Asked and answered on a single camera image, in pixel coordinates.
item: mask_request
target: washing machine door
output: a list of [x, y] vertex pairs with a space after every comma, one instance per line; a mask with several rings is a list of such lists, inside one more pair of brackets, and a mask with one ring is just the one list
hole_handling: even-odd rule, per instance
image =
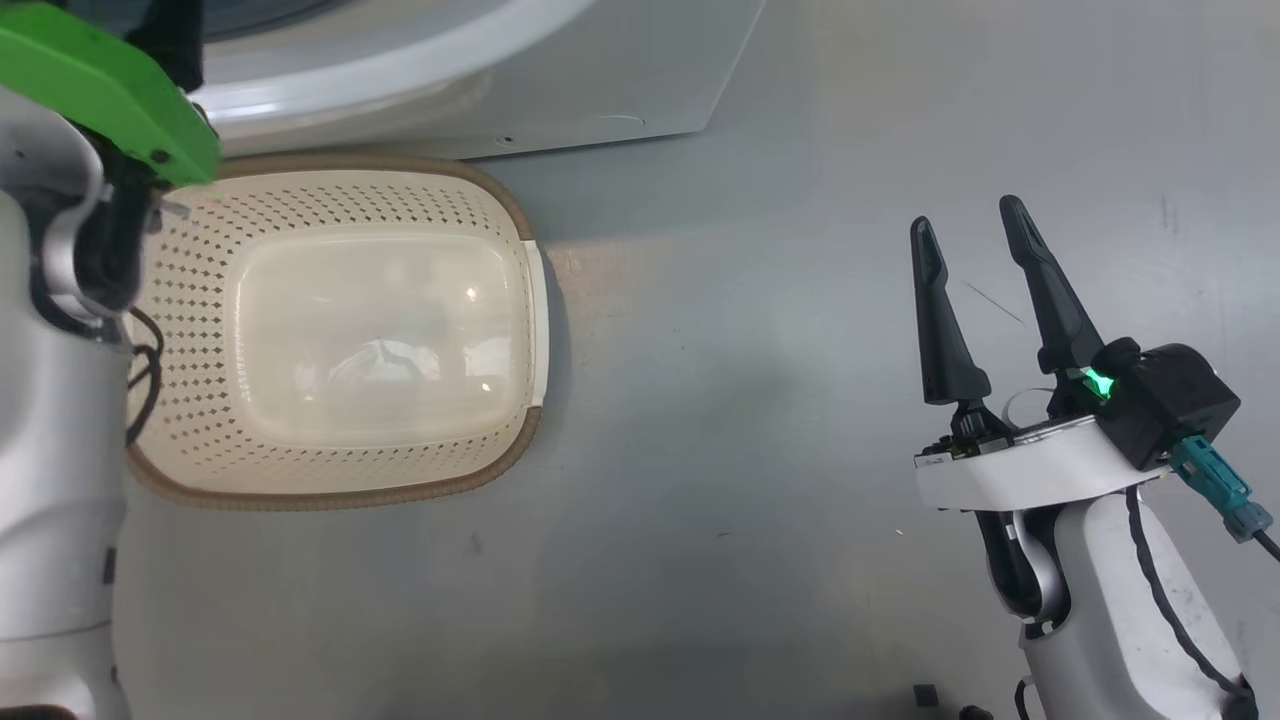
[[[148, 0], [72, 0], [127, 29]], [[228, 155], [403, 137], [474, 106], [484, 70], [594, 0], [205, 0], [192, 99]]]

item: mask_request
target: plastic basket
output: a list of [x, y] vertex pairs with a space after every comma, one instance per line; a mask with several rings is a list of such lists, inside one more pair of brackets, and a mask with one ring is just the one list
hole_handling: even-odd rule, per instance
[[434, 160], [276, 156], [168, 201], [186, 217], [147, 238], [137, 304], [165, 340], [129, 452], [145, 487], [204, 507], [360, 507], [479, 487], [527, 447], [547, 291], [495, 181]]

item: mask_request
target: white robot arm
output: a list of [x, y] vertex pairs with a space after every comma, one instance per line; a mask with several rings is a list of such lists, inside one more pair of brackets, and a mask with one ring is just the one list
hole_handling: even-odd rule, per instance
[[[946, 295], [947, 270], [928, 219], [911, 225], [924, 400], [956, 404], [951, 433], [915, 457], [920, 497], [973, 512], [992, 583], [1024, 625], [1032, 670], [1015, 696], [1027, 717], [1034, 684], [1062, 719], [1257, 717], [1213, 612], [1138, 486], [1178, 474], [1222, 514], [1238, 542], [1266, 536], [1271, 516], [1210, 441], [1239, 398], [1194, 350], [1140, 352], [1101, 337], [1023, 202], [1000, 202], [1014, 260], [1027, 274], [1057, 379], [1050, 419], [1009, 427], [983, 405], [974, 365]], [[980, 716], [970, 708], [970, 716]]]
[[[216, 169], [183, 95], [200, 83], [200, 18], [198, 1], [161, 0], [125, 41], [0, 3], [0, 719], [128, 717], [114, 546], [163, 341], [143, 320], [155, 345], [133, 345], [123, 319], [163, 191]], [[128, 388], [147, 380], [127, 428]]]

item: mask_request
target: white basket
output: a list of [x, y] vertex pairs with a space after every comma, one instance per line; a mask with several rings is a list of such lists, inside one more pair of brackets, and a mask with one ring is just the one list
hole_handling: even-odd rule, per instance
[[131, 451], [145, 486], [207, 507], [357, 507], [471, 489], [524, 452], [547, 290], [527, 222], [488, 176], [261, 158], [168, 200], [189, 215], [166, 214], [145, 255], [138, 307], [165, 340]]

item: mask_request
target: green led light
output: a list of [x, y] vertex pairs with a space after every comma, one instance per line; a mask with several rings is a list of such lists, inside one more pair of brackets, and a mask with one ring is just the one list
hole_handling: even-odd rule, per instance
[[1102, 400], [1108, 400], [1111, 397], [1111, 386], [1115, 380], [1100, 374], [1093, 368], [1084, 369], [1084, 377], [1088, 378], [1089, 389]]

